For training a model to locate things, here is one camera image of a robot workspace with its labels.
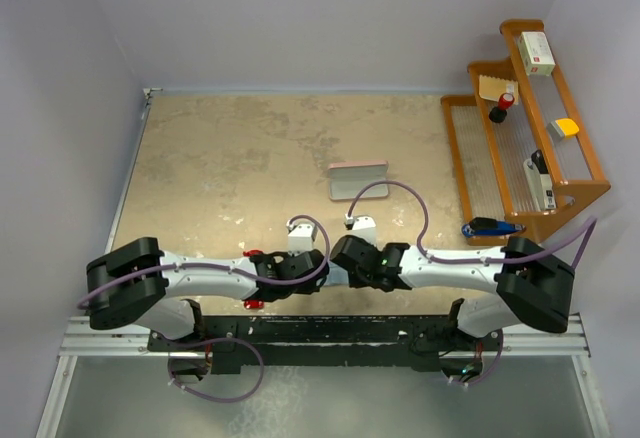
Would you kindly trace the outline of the pink glasses case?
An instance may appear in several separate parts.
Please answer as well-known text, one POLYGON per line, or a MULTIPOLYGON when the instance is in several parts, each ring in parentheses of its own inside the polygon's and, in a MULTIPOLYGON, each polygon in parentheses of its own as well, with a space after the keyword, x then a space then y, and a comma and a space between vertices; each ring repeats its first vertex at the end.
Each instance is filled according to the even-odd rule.
POLYGON ((339 162, 328 166, 329 199, 350 201, 367 185, 387 179, 385 160, 339 162))

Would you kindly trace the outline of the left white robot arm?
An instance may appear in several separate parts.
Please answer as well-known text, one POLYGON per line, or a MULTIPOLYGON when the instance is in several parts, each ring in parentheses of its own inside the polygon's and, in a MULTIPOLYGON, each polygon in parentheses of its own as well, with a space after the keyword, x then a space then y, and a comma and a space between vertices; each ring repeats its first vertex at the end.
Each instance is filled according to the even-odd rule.
POLYGON ((199 261, 143 237, 87 265, 88 296, 80 305, 94 330, 137 324, 194 350, 206 336, 195 296, 274 302, 319 291, 329 272, 327 257, 317 249, 199 261))

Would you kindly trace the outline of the blue cleaning cloth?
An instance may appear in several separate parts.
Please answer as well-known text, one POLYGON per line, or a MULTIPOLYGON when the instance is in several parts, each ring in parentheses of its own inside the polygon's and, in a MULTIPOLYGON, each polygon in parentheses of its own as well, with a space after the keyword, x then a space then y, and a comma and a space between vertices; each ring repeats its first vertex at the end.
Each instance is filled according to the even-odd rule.
POLYGON ((346 270, 334 263, 329 264, 329 273, 327 274, 325 286, 348 286, 349 275, 346 270))

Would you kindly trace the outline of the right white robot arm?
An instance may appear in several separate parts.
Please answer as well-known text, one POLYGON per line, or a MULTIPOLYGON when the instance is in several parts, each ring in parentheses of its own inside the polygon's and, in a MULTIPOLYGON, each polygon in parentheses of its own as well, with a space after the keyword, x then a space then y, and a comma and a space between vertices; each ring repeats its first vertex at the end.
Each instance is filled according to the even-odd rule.
POLYGON ((538 331, 567 331, 575 268, 533 241, 512 237, 507 244, 478 250, 423 252, 408 243, 378 249, 355 235, 334 245, 328 286, 383 292, 426 287, 475 290, 482 296, 452 306, 446 341, 467 349, 480 337, 516 324, 538 331))

